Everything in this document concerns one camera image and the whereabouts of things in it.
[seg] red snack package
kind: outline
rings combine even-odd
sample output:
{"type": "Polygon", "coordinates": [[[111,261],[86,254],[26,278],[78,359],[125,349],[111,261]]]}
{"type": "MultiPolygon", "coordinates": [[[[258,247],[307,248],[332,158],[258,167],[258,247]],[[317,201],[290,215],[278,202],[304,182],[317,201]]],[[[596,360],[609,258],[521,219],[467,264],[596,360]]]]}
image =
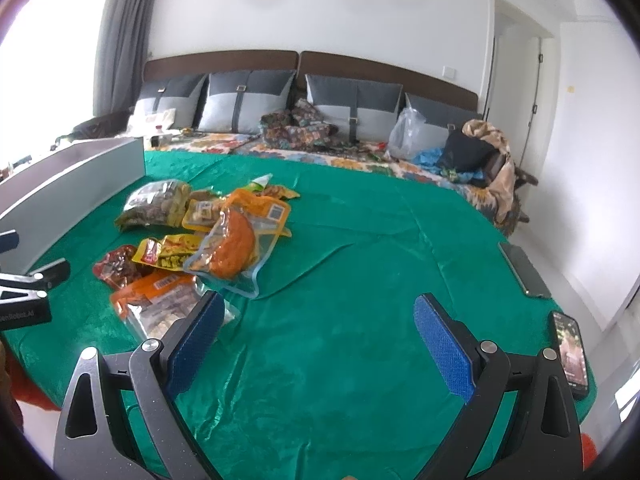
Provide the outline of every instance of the red snack package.
{"type": "Polygon", "coordinates": [[[113,290],[120,290],[148,276],[153,269],[133,262],[131,257],[135,253],[136,247],[133,245],[123,245],[106,253],[104,258],[94,265],[94,276],[113,290]]]}

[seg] metal screw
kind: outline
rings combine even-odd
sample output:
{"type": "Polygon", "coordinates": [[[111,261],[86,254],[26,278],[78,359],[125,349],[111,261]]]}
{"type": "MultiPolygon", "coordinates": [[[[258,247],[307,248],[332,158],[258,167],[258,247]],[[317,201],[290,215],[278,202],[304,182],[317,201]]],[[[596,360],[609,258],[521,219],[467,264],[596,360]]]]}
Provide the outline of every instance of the metal screw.
{"type": "Polygon", "coordinates": [[[556,351],[552,348],[545,348],[542,351],[542,355],[545,357],[545,359],[549,359],[550,361],[553,361],[558,357],[558,354],[556,354],[556,351]]]}
{"type": "Polygon", "coordinates": [[[82,350],[82,353],[80,354],[80,358],[84,359],[85,361],[88,361],[89,359],[93,359],[97,353],[98,353],[98,350],[96,349],[95,346],[88,346],[87,348],[82,350]]]}
{"type": "Polygon", "coordinates": [[[147,339],[142,343],[142,349],[145,352],[155,352],[160,346],[158,339],[147,339]]]}
{"type": "Polygon", "coordinates": [[[480,349],[485,354],[495,354],[498,350],[498,345],[493,341],[482,341],[480,343],[480,349]]]}

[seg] floral quilt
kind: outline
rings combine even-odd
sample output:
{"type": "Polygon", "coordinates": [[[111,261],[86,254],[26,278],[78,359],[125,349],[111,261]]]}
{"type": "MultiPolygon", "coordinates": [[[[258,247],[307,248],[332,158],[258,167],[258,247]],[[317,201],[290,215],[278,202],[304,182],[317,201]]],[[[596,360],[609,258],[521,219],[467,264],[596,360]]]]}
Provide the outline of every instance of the floral quilt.
{"type": "Polygon", "coordinates": [[[454,184],[446,178],[429,173],[409,162],[391,161],[385,158],[380,145],[363,142],[357,148],[342,148],[328,153],[310,153],[295,150],[279,150],[270,148],[262,142],[259,136],[245,134],[204,134],[193,137],[178,136],[167,146],[155,148],[161,151],[178,150],[182,152],[236,154],[244,156],[258,156],[260,158],[279,158],[280,160],[294,160],[308,164],[321,164],[334,168],[365,171],[366,173],[381,173],[394,178],[415,180],[425,184],[452,189],[462,195],[474,208],[481,212],[496,228],[505,235],[510,235],[518,221],[518,204],[503,222],[496,222],[497,203],[486,189],[469,184],[454,184]]]}

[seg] gray curtain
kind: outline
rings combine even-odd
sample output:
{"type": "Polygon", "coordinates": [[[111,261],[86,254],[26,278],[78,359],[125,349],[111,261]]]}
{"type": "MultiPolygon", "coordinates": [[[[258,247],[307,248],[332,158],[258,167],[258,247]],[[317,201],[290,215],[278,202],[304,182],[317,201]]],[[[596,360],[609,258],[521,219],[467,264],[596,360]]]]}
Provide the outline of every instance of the gray curtain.
{"type": "Polygon", "coordinates": [[[94,71],[94,116],[136,103],[154,0],[106,0],[94,71]]]}

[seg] smartphone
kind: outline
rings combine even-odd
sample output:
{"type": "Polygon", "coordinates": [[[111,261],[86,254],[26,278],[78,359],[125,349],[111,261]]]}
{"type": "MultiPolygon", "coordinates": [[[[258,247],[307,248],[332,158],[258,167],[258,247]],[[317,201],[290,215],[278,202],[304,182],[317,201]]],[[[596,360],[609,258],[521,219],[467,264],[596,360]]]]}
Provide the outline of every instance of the smartphone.
{"type": "Polygon", "coordinates": [[[526,296],[529,298],[551,298],[551,292],[521,247],[511,245],[508,242],[500,242],[498,248],[507,260],[526,296]]]}
{"type": "Polygon", "coordinates": [[[574,399],[584,399],[589,394],[589,378],[578,322],[567,314],[550,312],[549,332],[574,399]]]}

